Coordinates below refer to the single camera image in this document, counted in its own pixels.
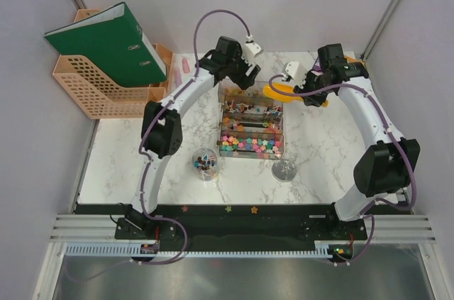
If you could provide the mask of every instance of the pink eraser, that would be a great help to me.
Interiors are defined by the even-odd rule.
[[[176,67],[173,70],[173,74],[175,76],[175,85],[177,85],[178,87],[179,85],[182,84],[182,73],[180,72],[179,68]]]
[[[191,72],[191,69],[189,68],[189,64],[188,64],[188,62],[187,62],[187,58],[185,58],[185,57],[183,58],[182,64],[183,64],[183,72],[184,72],[184,73],[189,73],[189,72]]]

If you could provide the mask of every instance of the metal floor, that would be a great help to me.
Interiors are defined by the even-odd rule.
[[[66,257],[73,277],[124,258]],[[186,258],[171,265],[122,265],[84,284],[64,275],[54,300],[434,299],[417,246],[373,245],[351,266],[309,259]]]

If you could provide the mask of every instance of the white cable tray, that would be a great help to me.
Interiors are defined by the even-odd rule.
[[[316,244],[313,251],[282,251],[282,252],[185,252],[185,257],[229,257],[229,258],[331,258],[328,245]],[[159,252],[158,254],[143,253],[140,243],[68,243],[66,256],[104,256],[104,257],[172,257],[178,252]]]

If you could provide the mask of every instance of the yellow object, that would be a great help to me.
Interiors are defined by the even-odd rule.
[[[273,85],[273,87],[275,87],[276,89],[279,89],[282,92],[293,93],[293,87],[291,87],[290,85],[279,84],[277,82],[274,82],[272,85]],[[284,96],[282,94],[279,94],[279,93],[273,91],[269,84],[265,85],[265,87],[263,87],[263,94],[265,96],[267,96],[268,98],[278,100],[283,103],[291,103],[293,101],[303,101],[303,99],[299,96]]]
[[[358,60],[358,59],[355,59],[353,57],[349,57],[349,56],[345,56],[345,58],[347,59],[347,62],[361,62],[363,65],[365,64],[364,61],[361,61],[361,60]]]

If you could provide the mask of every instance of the colorful beads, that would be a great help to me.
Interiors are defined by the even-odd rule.
[[[221,151],[228,151],[225,153],[227,157],[241,157],[238,153],[256,152],[258,158],[273,157],[281,152],[279,147],[281,142],[278,140],[264,140],[261,138],[237,138],[232,135],[223,135],[220,142]]]

